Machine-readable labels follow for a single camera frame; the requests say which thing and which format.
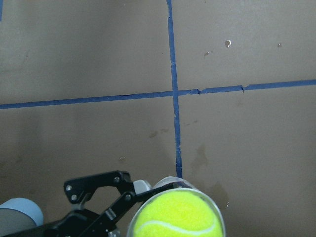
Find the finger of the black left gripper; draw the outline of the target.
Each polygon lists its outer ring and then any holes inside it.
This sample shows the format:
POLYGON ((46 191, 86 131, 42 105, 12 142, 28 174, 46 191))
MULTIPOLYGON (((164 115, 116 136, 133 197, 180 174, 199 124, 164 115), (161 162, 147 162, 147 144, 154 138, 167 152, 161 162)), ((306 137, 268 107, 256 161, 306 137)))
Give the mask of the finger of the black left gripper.
POLYGON ((114 225, 121 217, 138 202, 145 203, 150 199, 158 197, 167 191, 177 191, 190 188, 187 181, 159 181, 153 188, 145 192, 136 192, 136 187, 140 185, 137 181, 133 183, 134 191, 124 191, 123 194, 114 201, 105 211, 102 212, 98 221, 103 225, 114 225))

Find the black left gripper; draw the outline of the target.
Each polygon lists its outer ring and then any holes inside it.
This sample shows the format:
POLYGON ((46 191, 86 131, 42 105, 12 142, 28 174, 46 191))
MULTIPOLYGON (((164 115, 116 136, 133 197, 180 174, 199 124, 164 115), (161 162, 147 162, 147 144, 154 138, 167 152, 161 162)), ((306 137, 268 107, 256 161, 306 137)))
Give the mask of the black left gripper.
MULTIPOLYGON (((127 171, 111 171, 101 174, 68 180, 64 183, 64 192, 71 204, 91 200, 101 187, 116 187, 120 194, 135 191, 130 174, 127 171)), ((75 210, 63 219, 39 227, 15 233, 16 237, 78 237, 99 215, 90 210, 75 210)))

